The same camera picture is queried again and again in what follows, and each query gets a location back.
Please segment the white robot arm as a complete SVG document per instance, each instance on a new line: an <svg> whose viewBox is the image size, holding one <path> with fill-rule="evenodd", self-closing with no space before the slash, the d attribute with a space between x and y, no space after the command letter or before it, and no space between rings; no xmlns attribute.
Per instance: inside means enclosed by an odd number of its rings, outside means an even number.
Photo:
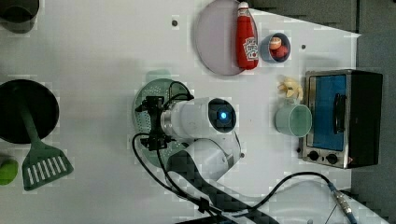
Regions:
<svg viewBox="0 0 396 224"><path fill-rule="evenodd" d="M147 96L137 102L145 127L132 140L159 167L162 185L217 219L246 217L255 224L279 224L257 205L248 205L217 184L242 157L233 106L219 98Z"/></svg>

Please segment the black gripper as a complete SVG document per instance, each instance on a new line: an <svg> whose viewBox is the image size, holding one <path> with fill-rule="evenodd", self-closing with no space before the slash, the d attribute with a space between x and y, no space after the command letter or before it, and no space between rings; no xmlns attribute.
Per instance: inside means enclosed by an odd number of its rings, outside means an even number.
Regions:
<svg viewBox="0 0 396 224"><path fill-rule="evenodd" d="M140 143L148 147L149 151L167 148L167 144L171 142L171 137L167 135L161 125L161 115L163 113L163 100L161 96L148 96L146 98L147 106L140 105L134 111L148 111L150 116L150 131L148 139L140 139Z"/></svg>

